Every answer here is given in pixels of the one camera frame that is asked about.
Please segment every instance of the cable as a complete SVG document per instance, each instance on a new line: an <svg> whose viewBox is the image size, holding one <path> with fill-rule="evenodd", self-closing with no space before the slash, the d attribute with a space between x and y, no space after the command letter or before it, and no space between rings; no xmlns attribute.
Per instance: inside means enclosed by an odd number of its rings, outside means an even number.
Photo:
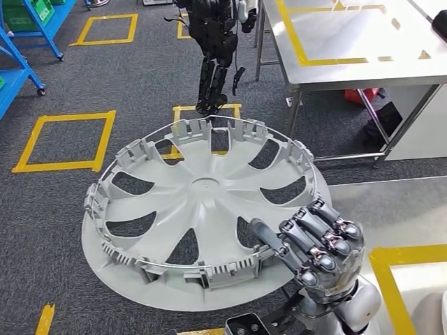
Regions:
<svg viewBox="0 0 447 335"><path fill-rule="evenodd" d="M239 6L240 6L240 2L238 2L238 9L237 9L237 13L238 14L239 14ZM239 18L236 20L236 37L239 40L238 34L239 34ZM237 67L237 47L236 47L236 49L235 51L235 69L236 69L236 71L237 73L237 71L238 71L238 67Z"/></svg>

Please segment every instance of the metal table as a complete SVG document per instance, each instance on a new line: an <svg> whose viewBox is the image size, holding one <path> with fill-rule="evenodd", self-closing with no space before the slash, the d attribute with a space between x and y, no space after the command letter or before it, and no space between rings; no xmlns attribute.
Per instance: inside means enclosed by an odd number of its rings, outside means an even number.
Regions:
<svg viewBox="0 0 447 335"><path fill-rule="evenodd" d="M385 139L381 152L316 158L316 161L378 157L384 160L439 88L447 82L447 44L406 0L263 0L259 19L257 80L266 17L279 63L293 93L287 135L291 135L303 92L359 89ZM432 85L392 137L362 88Z"/></svg>
<svg viewBox="0 0 447 335"><path fill-rule="evenodd" d="M363 276L381 284L384 300L376 316L380 334L444 334L440 296L447 290L447 177L335 185L329 190L334 207L343 217L363 225L367 254L382 250L383 261L399 263L390 268L400 294L390 290L393 280L384 280L368 259L363 264ZM404 306L396 304L400 296Z"/></svg>

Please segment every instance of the blue shelf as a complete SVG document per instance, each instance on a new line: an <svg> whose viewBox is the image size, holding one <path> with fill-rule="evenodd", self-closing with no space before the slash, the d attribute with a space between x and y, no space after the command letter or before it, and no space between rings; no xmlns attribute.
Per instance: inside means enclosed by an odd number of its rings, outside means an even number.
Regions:
<svg viewBox="0 0 447 335"><path fill-rule="evenodd" d="M29 76L28 69L0 70L5 83L0 89L0 119Z"/></svg>
<svg viewBox="0 0 447 335"><path fill-rule="evenodd" d="M75 5L76 0L67 0L63 5L53 5L54 8L54 15L48 21L45 27L45 32L49 38L53 38L56 33L62 26L70 10ZM21 37L39 37L42 36L40 31L19 31L14 33L12 38L21 38Z"/></svg>

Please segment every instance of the gray carpet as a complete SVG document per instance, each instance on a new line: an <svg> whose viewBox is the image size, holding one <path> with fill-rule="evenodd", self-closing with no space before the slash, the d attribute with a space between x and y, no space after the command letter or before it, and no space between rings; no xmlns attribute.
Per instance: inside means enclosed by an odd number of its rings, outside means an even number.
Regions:
<svg viewBox="0 0 447 335"><path fill-rule="evenodd" d="M138 13L131 44L68 47L91 16ZM172 121L172 106L194 105L202 56L193 40L177 40L177 24L168 23L171 6L145 8L134 1L112 0L88 12L79 1L55 41L66 55L61 63L48 49L25 50L45 84L37 97L26 83L0 120L0 334L33 334L42 308L56 303L51 334L162 334L221 327L237 313L261 316L285 301L281 292L228 310L176 313L140 306L114 293L85 260L80 241L83 200L99 174L90 170L12 174L35 120L44 114L78 114L116 110L104 165L114 153ZM122 38L125 33L101 22L89 38ZM99 29L106 29L100 36ZM242 117L264 120L283 131L288 108L279 67L264 67L254 82L254 34L242 35L238 63L247 72L238 96L231 95L232 66L225 93L242 103ZM268 36L265 58L275 53ZM8 63L0 58L0 67ZM360 129L368 120L361 107L344 102L338 91L307 94L294 138L316 156L362 151ZM193 117L194 112L187 112ZM91 159L101 123L48 125L42 130L30 163ZM445 159L384 163L319 164L329 184L428 177L447 172Z"/></svg>

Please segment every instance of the yellow tape square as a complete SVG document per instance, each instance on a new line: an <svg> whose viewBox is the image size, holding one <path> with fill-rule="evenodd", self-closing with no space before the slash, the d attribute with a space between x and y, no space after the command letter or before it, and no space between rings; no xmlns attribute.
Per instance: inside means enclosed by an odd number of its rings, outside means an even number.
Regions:
<svg viewBox="0 0 447 335"><path fill-rule="evenodd" d="M57 170L74 170L74 169L90 169L92 171L99 172L102 167L102 162L106 155L107 143L112 131L112 126L115 120L116 110L109 110L105 113L93 113L93 114L72 114L72 115L43 115L39 117L32 131L25 149L18 160L16 167L12 169L14 173L19 172L42 172L42 171L57 171ZM99 141L95 158L92 161L72 161L72 162L60 162L60 163L39 163L39 164L28 164L28 160L32 153L32 150L37 142L42 128L45 122L60 122L60 121L85 121L85 120L96 120L105 119L106 123L102 130L102 134Z"/></svg>
<svg viewBox="0 0 447 335"><path fill-rule="evenodd" d="M240 108L242 107L239 103L229 103L222 106L222 110L233 110L233 116L236 119L240 119ZM196 110L196 106L174 106L172 108L174 112L174 122L180 121L181 118L181 112L187 112L189 110ZM213 154L217 155L225 155L227 151L213 151ZM170 154L163 154L163 159L180 159L183 156L174 146L171 147Z"/></svg>
<svg viewBox="0 0 447 335"><path fill-rule="evenodd" d="M185 13L181 13L181 17L188 17L188 14L185 14ZM190 35L183 35L183 34L183 23L178 21L177 22L177 39L178 40L187 40L189 38L192 38Z"/></svg>
<svg viewBox="0 0 447 335"><path fill-rule="evenodd" d="M87 34L91 28L91 25L94 21L99 20L119 20L119 19L129 19L130 26L127 38L120 38L118 40L85 40ZM75 43L70 44L70 47L77 45L105 45L105 44L120 44L120 43L131 43L134 42L135 36L135 30L137 29L137 21L138 20L138 14L121 14L121 15L108 15L108 16L93 16L89 17L81 35Z"/></svg>
<svg viewBox="0 0 447 335"><path fill-rule="evenodd" d="M375 248L369 254L369 261L380 286L396 334L416 335L416 330L406 310L390 267L393 265L447 262L447 244Z"/></svg>
<svg viewBox="0 0 447 335"><path fill-rule="evenodd" d="M344 6L341 0L332 0L331 7L299 7L299 8L288 8L285 0L276 0L278 11L282 21L289 39L291 40L297 62L301 66L324 66L324 65L344 65L344 64L361 64L368 63L368 60L365 57L359 58L339 58L339 59L309 59L306 55L304 48L301 44L300 37L294 27L290 14L291 13L310 13L310 12L343 12L346 10L380 10L384 15L387 14L387 8L381 4L370 4L364 6ZM396 30L400 29L400 24L397 19L392 18L390 20ZM422 50L418 59L430 59L430 56L425 50ZM393 61L393 57L384 56L377 57L377 61Z"/></svg>

